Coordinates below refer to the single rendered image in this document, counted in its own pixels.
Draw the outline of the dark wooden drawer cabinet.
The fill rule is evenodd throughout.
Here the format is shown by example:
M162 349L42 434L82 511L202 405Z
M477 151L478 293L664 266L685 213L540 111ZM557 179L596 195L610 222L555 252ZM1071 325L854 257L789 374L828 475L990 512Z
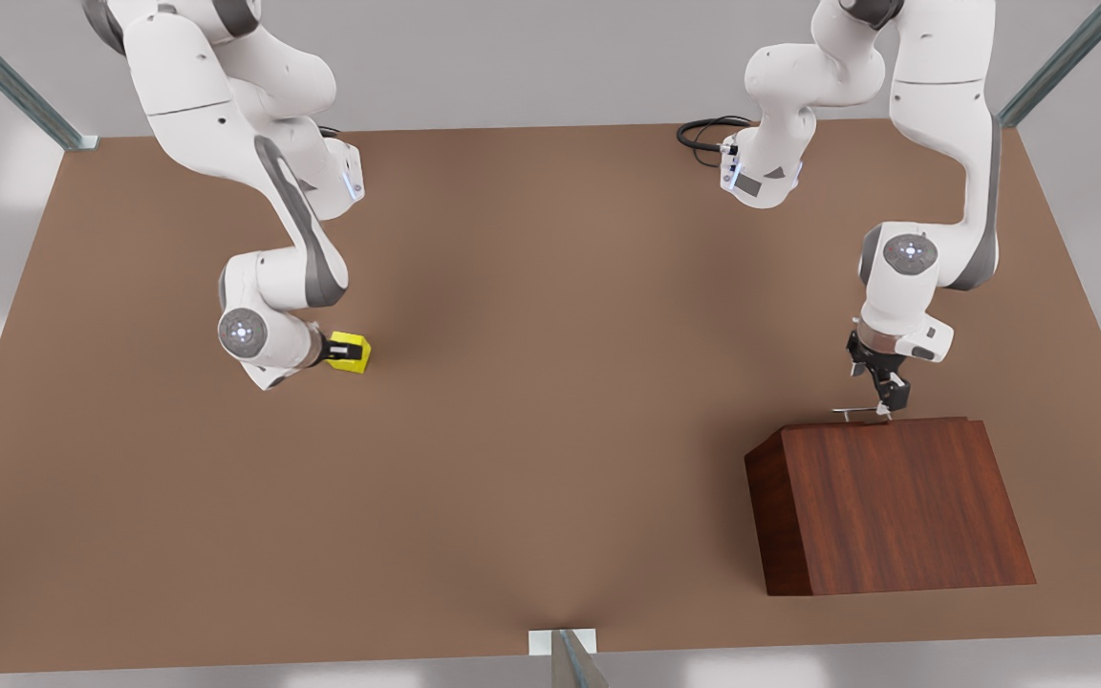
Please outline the dark wooden drawer cabinet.
M981 421L786 425L745 474L768 596L1036 582Z

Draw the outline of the silver frame post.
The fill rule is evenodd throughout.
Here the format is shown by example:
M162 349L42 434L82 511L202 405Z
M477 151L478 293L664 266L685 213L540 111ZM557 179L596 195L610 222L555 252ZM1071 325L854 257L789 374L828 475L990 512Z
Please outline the silver frame post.
M0 92L64 151L95 151L99 136L84 135L0 55Z
M1075 28L1073 32L1067 36L1059 47L1053 52L1051 56L1044 62L1043 66L1020 88L1009 103L998 113L1000 124L1004 129L1015 129L1021 125L1027 114L1073 70L1073 67L1083 61L1095 45L1101 42L1101 0L1084 17L1082 23Z
M528 631L528 656L550 658L550 688L609 688L597 649L595 627Z

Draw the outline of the yellow square block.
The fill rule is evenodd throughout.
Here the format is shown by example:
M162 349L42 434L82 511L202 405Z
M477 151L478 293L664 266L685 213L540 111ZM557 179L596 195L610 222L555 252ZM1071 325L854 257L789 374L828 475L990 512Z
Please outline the yellow square block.
M324 341L324 361L333 369L363 374L371 356L371 345L359 334L333 332Z

